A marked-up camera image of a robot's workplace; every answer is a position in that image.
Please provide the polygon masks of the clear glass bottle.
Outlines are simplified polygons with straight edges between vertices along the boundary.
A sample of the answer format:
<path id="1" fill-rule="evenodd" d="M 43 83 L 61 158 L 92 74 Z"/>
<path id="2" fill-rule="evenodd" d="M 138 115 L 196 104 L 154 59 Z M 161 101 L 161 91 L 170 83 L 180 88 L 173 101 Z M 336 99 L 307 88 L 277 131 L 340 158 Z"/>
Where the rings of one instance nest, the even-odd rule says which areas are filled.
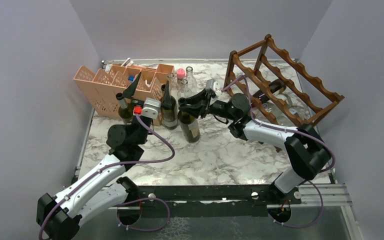
<path id="1" fill-rule="evenodd" d="M 171 72 L 167 75 L 167 84 L 169 85 L 169 93 L 172 97 L 174 97 L 175 100 L 178 100 L 178 93 L 179 93 L 179 86 L 178 86 L 178 79 L 176 75 Z"/>
<path id="2" fill-rule="evenodd" d="M 194 69 L 192 66 L 187 66 L 186 69 L 186 80 L 188 81 L 189 89 L 191 90 L 192 94 L 196 94 L 198 92 L 198 84 L 197 80 L 194 76 Z"/>
<path id="3" fill-rule="evenodd" d="M 178 84 L 178 86 L 179 86 L 178 93 L 177 93 L 178 99 L 180 98 L 186 99 L 194 95 L 191 89 L 189 88 L 187 79 L 182 79 Z"/>

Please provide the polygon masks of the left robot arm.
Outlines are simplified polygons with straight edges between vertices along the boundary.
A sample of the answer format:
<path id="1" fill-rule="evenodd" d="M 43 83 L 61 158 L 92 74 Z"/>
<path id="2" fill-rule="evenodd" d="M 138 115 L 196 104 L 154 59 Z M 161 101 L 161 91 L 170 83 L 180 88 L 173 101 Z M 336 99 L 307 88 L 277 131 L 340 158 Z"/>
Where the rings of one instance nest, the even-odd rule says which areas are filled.
<path id="1" fill-rule="evenodd" d="M 117 204 L 138 203 L 137 186 L 127 177 L 121 183 L 106 187 L 109 182 L 141 164 L 149 134 L 161 136 L 151 129 L 159 115 L 161 102 L 152 98 L 142 101 L 134 98 L 140 82 L 138 74 L 123 92 L 116 94 L 121 106 L 130 99 L 135 105 L 130 124 L 112 125 L 107 133 L 110 151 L 86 175 L 64 190 L 50 195 L 45 193 L 37 203 L 36 221 L 40 225 L 38 238 L 46 234 L 50 240 L 71 240 L 79 229 L 96 215 Z"/>

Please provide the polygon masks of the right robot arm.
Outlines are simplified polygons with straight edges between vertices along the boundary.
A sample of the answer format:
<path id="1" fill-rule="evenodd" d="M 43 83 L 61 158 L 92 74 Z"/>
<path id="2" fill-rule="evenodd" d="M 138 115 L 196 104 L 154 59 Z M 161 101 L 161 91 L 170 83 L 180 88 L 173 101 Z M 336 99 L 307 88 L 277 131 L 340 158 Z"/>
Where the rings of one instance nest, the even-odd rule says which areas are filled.
<path id="1" fill-rule="evenodd" d="M 283 127 L 261 122 L 251 117 L 251 105 L 243 93 L 235 93 L 229 101 L 212 101 L 212 90 L 179 99 L 180 111 L 195 118 L 213 115 L 226 119 L 230 133 L 237 139 L 269 144 L 285 150 L 291 166 L 271 184 L 267 197 L 280 204 L 300 184 L 313 180 L 333 159 L 323 140 L 310 124 L 299 127 Z"/>

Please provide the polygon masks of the black capped wine bottle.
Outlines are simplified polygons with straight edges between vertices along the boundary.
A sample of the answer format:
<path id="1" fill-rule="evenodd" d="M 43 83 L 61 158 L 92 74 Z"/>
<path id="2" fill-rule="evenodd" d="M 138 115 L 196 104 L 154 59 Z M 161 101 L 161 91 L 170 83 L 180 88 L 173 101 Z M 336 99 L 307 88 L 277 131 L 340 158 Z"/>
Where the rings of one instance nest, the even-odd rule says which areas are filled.
<path id="1" fill-rule="evenodd" d="M 186 99 L 184 97 L 178 99 L 178 105 L 179 110 L 177 114 L 177 119 L 182 129 L 183 135 L 187 142 L 195 143 L 201 137 L 198 120 L 191 114 L 180 109 L 180 107 L 186 105 Z"/>

